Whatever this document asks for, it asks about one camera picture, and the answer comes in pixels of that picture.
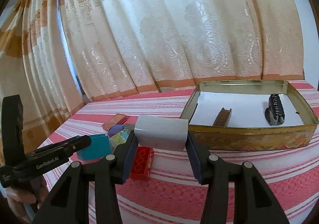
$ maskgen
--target white rectangular object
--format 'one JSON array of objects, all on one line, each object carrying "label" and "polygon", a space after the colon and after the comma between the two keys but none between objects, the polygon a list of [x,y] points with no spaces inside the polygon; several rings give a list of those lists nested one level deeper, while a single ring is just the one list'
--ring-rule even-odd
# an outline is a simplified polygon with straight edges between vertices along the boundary
[{"label": "white rectangular object", "polygon": [[[224,107],[232,109],[227,127],[278,127],[270,125],[265,118],[269,94],[238,94],[201,92],[192,125],[212,126],[218,113]],[[299,114],[285,94],[279,94],[285,112],[285,122],[280,127],[304,125]]]},{"label": "white rectangular object", "polygon": [[183,151],[187,140],[188,120],[140,115],[134,134],[141,146]]}]

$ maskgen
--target curtain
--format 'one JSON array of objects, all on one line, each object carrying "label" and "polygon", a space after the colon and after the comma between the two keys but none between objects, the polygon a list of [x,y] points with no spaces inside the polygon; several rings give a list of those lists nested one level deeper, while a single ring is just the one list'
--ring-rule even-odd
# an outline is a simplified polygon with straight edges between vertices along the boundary
[{"label": "curtain", "polygon": [[303,78],[294,0],[59,0],[91,100],[201,81]]},{"label": "curtain", "polygon": [[3,97],[20,95],[25,152],[83,106],[62,47],[56,2],[20,0],[0,29],[0,109]]}]

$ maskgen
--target black hair clip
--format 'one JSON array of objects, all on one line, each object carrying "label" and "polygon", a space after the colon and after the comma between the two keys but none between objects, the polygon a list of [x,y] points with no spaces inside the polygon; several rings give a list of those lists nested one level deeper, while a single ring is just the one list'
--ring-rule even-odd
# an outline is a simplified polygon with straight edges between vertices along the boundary
[{"label": "black hair clip", "polygon": [[265,117],[270,125],[278,126],[285,122],[285,113],[279,94],[270,95]]}]

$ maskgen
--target gold tin tray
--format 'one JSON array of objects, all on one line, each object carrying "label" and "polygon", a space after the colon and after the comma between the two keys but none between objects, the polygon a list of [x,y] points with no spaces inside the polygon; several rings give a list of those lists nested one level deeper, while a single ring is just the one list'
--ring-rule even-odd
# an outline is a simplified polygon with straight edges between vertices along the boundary
[{"label": "gold tin tray", "polygon": [[240,94],[285,94],[299,112],[304,125],[291,127],[211,127],[189,125],[196,139],[209,149],[263,151],[307,146],[317,128],[318,118],[300,93],[288,82],[280,80],[233,80],[201,82],[195,88],[181,114],[189,122],[196,110],[201,91]]}]

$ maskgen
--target human hand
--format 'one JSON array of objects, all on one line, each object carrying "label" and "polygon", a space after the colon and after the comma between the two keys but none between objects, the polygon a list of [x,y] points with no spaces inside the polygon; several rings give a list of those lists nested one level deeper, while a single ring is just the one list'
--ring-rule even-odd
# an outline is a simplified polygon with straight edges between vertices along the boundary
[{"label": "human hand", "polygon": [[[22,203],[28,203],[33,204],[36,203],[36,197],[31,192],[28,192],[26,190],[17,188],[17,187],[8,187],[5,189],[8,205],[10,209],[13,211],[13,213],[19,218],[27,223],[31,223],[31,220],[26,213],[26,210],[24,209],[24,206]],[[40,177],[40,190],[39,190],[39,196],[38,199],[38,209],[40,208],[41,204],[49,194],[49,191],[47,190],[47,182],[45,181],[44,177]]]}]

